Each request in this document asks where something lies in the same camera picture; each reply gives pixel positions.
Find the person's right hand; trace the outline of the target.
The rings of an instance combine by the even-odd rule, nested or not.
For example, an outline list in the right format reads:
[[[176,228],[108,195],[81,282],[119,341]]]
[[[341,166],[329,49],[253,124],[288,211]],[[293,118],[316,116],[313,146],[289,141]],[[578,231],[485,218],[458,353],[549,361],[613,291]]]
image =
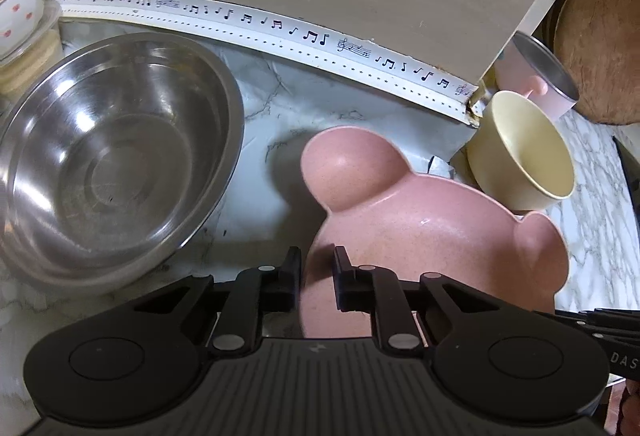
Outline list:
[[[640,436],[640,385],[627,380],[623,397],[620,398],[620,413],[616,434],[620,436]]]

